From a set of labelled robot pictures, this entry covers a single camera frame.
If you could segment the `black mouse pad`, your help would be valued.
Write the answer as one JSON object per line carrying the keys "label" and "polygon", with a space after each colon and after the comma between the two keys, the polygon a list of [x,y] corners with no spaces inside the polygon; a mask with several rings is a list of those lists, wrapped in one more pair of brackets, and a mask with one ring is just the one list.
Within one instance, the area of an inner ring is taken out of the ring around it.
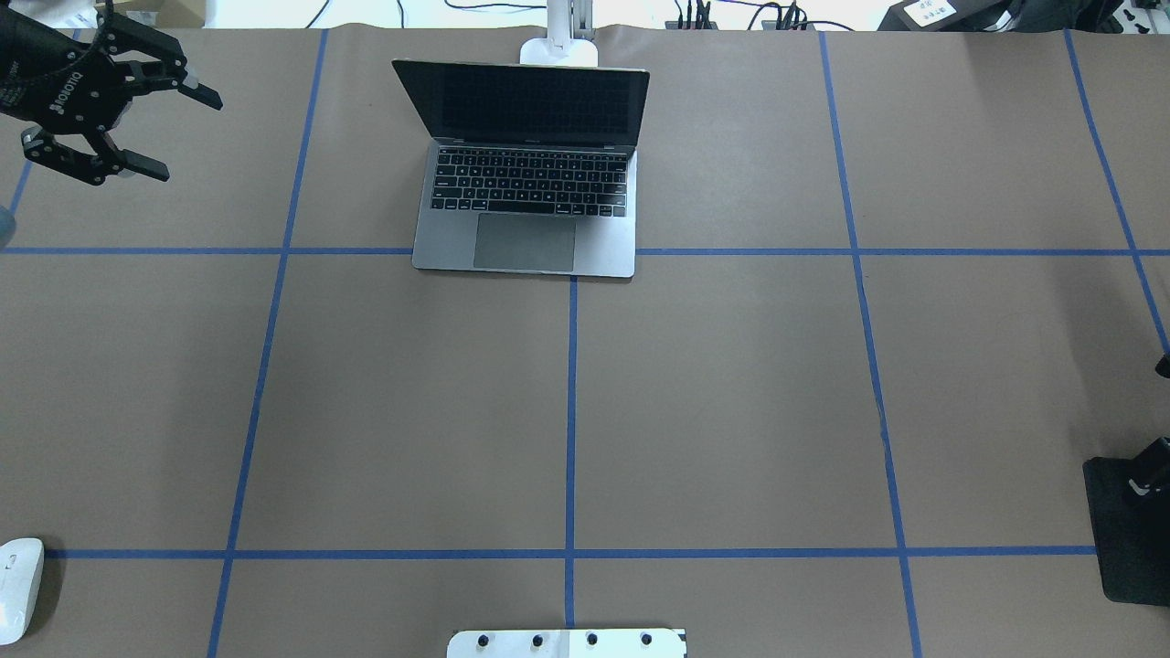
{"label": "black mouse pad", "polygon": [[1107,599],[1169,605],[1166,480],[1138,484],[1129,460],[1082,465],[1101,588]]}

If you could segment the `silver laptop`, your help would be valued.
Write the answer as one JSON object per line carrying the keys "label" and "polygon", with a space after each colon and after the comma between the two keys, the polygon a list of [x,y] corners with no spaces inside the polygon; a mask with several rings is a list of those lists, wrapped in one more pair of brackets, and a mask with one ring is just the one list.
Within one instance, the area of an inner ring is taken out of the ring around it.
{"label": "silver laptop", "polygon": [[412,263],[629,279],[644,69],[394,59],[431,133]]}

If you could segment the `white computer mouse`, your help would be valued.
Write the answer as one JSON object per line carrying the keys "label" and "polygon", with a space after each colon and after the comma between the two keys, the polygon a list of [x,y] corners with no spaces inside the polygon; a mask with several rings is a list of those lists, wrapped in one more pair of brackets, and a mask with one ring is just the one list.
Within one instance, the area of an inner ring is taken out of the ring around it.
{"label": "white computer mouse", "polygon": [[32,625],[44,567],[44,543],[22,537],[1,546],[1,645],[21,640]]}

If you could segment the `cardboard box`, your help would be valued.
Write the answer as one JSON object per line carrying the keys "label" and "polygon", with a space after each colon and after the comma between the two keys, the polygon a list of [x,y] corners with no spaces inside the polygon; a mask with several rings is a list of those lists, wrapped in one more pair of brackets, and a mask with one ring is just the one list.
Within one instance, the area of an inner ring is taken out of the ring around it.
{"label": "cardboard box", "polygon": [[207,1],[143,0],[112,1],[113,12],[157,28],[204,28]]}

